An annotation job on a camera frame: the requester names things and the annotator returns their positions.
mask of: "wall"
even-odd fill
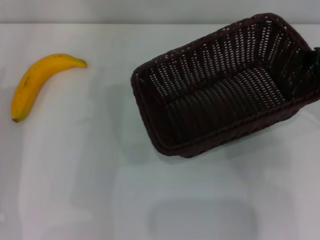
[[[231,23],[265,12],[320,24],[319,0],[0,0],[2,23]]]

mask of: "basket bottom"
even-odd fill
[[[248,68],[190,91],[165,106],[178,143],[184,143],[286,102],[264,67]]]

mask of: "banana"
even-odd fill
[[[86,61],[64,53],[52,54],[35,62],[21,78],[11,103],[12,120],[25,119],[44,83],[55,73],[72,67],[86,68]]]

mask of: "basket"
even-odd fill
[[[131,85],[154,147],[190,158],[319,100],[319,53],[281,17],[258,14],[146,62]]]

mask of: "wicker basket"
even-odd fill
[[[258,14],[146,62],[131,84],[154,147],[190,158],[319,100],[317,53],[281,17]]]

